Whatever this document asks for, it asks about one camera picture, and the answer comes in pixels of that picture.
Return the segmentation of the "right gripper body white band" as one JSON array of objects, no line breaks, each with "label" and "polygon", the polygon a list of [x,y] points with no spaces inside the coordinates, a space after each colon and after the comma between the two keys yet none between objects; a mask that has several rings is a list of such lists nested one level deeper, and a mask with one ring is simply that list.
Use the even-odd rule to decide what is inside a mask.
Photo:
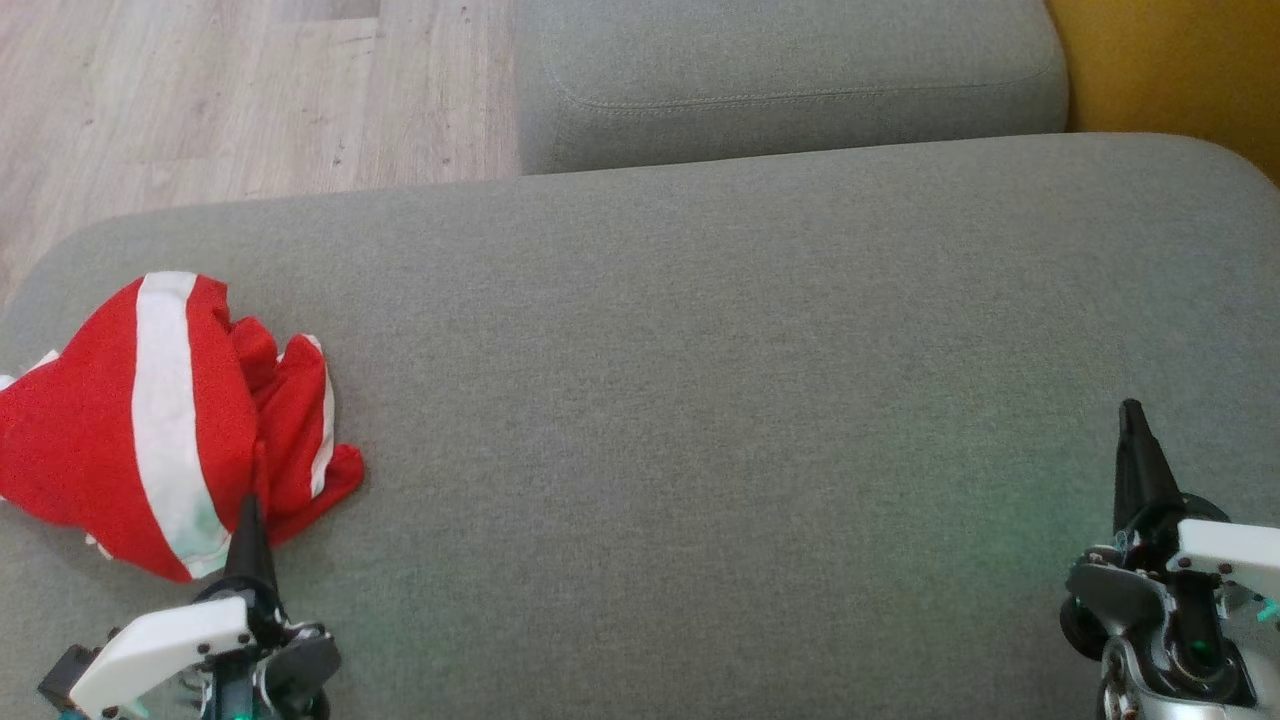
[{"label": "right gripper body white band", "polygon": [[1070,568],[1060,628],[1105,676],[1126,671],[1147,691],[1260,691],[1261,664],[1224,629],[1265,603],[1280,621],[1280,528],[1203,518],[1125,527]]}]

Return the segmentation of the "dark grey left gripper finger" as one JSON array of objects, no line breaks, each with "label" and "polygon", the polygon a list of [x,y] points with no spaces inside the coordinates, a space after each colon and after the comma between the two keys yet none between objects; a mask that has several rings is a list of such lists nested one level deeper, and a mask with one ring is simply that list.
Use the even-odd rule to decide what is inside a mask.
[{"label": "dark grey left gripper finger", "polygon": [[232,533],[221,588],[246,601],[248,626],[259,646],[280,646],[283,609],[268,528],[256,495],[248,495]]}]

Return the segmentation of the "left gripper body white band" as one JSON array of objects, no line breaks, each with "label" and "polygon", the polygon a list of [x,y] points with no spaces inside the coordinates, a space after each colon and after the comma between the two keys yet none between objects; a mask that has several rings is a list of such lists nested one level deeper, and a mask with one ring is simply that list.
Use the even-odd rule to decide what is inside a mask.
[{"label": "left gripper body white band", "polygon": [[145,720],[141,700],[169,680],[192,693],[197,720],[332,720],[337,641],[321,623],[282,620],[282,644],[259,646],[238,594],[138,616],[101,646],[60,720]]}]

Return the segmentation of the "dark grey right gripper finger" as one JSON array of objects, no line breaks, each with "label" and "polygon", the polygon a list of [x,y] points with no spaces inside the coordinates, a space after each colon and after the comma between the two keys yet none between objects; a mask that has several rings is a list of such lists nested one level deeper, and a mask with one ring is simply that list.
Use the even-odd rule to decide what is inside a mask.
[{"label": "dark grey right gripper finger", "polygon": [[1142,404],[1123,400],[1114,483],[1114,534],[1121,566],[1164,570],[1179,548],[1178,524],[1187,516],[1187,500]]}]

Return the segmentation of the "red basketball jersey white trim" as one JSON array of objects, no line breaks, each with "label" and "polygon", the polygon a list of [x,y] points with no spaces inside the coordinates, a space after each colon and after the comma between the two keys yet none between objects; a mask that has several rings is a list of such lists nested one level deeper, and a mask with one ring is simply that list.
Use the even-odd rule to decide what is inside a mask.
[{"label": "red basketball jersey white trim", "polygon": [[298,334],[276,351],[271,374],[252,397],[259,430],[252,486],[244,497],[252,491],[261,495],[270,539],[282,542],[358,486],[362,459],[355,447],[337,443],[334,396],[312,337]]}]

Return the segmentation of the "wide yellow sofa backrest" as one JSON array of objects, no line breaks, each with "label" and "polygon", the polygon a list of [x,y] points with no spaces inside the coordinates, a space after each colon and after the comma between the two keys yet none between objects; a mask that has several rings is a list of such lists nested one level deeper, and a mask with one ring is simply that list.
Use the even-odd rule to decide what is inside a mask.
[{"label": "wide yellow sofa backrest", "polygon": [[1280,0],[1046,0],[1071,132],[1181,135],[1280,186]]}]

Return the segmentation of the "large grey sofa seat cushion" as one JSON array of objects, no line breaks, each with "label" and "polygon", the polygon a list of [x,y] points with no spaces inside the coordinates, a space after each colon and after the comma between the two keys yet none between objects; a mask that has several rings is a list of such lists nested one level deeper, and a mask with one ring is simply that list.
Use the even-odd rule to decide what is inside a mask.
[{"label": "large grey sofa seat cushion", "polygon": [[146,272],[315,334],[367,475],[275,553],[334,720],[1093,720],[1062,638],[1117,407],[1280,524],[1280,188],[1037,135],[128,217],[0,372]]}]

